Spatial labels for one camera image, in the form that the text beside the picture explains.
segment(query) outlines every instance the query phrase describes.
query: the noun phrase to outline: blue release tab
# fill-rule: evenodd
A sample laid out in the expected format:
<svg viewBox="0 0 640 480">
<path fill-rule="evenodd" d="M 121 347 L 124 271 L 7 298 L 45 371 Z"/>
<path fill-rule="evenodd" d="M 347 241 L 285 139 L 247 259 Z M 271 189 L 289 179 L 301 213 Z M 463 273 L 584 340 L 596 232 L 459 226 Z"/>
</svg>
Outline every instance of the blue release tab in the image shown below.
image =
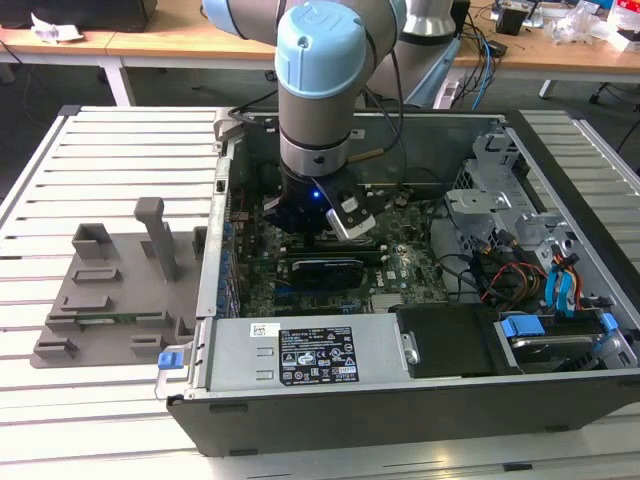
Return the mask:
<svg viewBox="0 0 640 480">
<path fill-rule="evenodd" d="M 559 312 L 564 313 L 567 317 L 573 317 L 573 310 L 569 308 L 569 291 L 571 290 L 571 286 L 573 285 L 573 279 L 571 275 L 567 273 L 562 274 L 562 280 L 560 281 L 560 289 L 558 290 L 558 302 L 557 308 Z"/>
<path fill-rule="evenodd" d="M 553 299 L 556 293 L 556 283 L 558 282 L 558 272 L 553 268 L 549 272 L 549 278 L 547 278 L 547 284 L 544 289 L 544 301 L 548 307 L 553 307 L 555 300 Z"/>
<path fill-rule="evenodd" d="M 182 352 L 162 352 L 158 355 L 158 369 L 160 370 L 180 370 L 184 367 L 184 353 Z"/>
<path fill-rule="evenodd" d="M 544 335 L 544 327 L 535 315 L 511 315 L 500 322 L 507 338 Z"/>
<path fill-rule="evenodd" d="M 366 41 L 361 19 L 349 7 L 333 2 L 293 7 L 278 26 L 278 80 L 302 98 L 337 95 L 360 76 Z"/>
<path fill-rule="evenodd" d="M 618 329 L 618 322 L 610 313 L 603 314 L 602 317 L 600 317 L 600 323 L 602 323 L 607 333 Z"/>
<path fill-rule="evenodd" d="M 218 30 L 240 37 L 240 33 L 233 23 L 228 0 L 202 0 L 204 11 Z"/>
</svg>

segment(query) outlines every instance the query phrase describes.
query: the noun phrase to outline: metal grated table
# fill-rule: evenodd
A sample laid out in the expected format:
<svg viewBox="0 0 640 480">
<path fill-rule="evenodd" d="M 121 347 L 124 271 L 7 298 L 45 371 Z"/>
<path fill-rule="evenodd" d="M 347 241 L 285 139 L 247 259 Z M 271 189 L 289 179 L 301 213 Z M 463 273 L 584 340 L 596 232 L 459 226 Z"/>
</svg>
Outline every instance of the metal grated table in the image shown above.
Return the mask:
<svg viewBox="0 0 640 480">
<path fill-rule="evenodd" d="M 60 116 L 0 208 L 0 477 L 637 475 L 640 405 L 579 432 L 208 459 L 155 400 L 155 366 L 31 368 L 28 357 L 71 260 L 78 223 L 142 231 L 132 216 L 135 201 L 158 195 L 166 200 L 165 219 L 173 231 L 206 225 L 217 160 L 215 113 L 83 108 Z M 179 388 L 183 379 L 174 380 Z M 512 463 L 531 464 L 533 470 L 505 473 L 505 464 Z"/>
<path fill-rule="evenodd" d="M 576 189 L 640 270 L 640 179 L 584 120 L 564 112 L 523 112 Z M 535 173 L 529 180 L 550 211 L 556 205 Z"/>
</svg>

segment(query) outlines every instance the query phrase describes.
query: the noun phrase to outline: white text sticker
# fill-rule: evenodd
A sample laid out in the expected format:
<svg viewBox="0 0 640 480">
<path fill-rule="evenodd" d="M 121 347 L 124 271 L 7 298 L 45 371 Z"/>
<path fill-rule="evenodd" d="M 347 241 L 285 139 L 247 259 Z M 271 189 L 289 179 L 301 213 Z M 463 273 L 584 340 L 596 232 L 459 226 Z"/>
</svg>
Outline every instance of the white text sticker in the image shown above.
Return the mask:
<svg viewBox="0 0 640 480">
<path fill-rule="evenodd" d="M 250 336 L 277 337 L 279 331 L 280 331 L 279 323 L 252 323 Z"/>
</svg>

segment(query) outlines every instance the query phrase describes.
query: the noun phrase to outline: warning label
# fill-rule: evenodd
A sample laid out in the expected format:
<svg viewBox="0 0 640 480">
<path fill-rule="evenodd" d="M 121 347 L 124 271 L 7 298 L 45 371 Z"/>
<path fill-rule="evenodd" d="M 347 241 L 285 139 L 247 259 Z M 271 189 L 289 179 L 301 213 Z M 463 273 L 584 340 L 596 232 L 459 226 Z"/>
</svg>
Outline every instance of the warning label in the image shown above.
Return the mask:
<svg viewBox="0 0 640 480">
<path fill-rule="evenodd" d="M 280 382 L 293 385 L 358 381 L 351 327 L 280 330 Z"/>
</svg>

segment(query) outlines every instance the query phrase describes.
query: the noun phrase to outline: metal bracket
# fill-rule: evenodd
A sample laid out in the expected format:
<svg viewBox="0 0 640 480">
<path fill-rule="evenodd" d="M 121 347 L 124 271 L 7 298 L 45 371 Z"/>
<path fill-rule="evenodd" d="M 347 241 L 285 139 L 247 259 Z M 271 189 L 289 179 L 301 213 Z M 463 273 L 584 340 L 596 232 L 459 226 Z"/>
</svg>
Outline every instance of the metal bracket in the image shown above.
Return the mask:
<svg viewBox="0 0 640 480">
<path fill-rule="evenodd" d="M 407 363 L 409 365 L 417 365 L 420 363 L 420 353 L 418 352 L 418 345 L 413 332 L 403 333 L 400 338 L 402 351 L 404 352 L 404 358 L 407 360 Z"/>
<path fill-rule="evenodd" d="M 451 209 L 463 215 L 487 215 L 496 210 L 509 210 L 511 205 L 501 192 L 482 190 L 451 190 L 447 192 L 447 202 Z"/>
</svg>

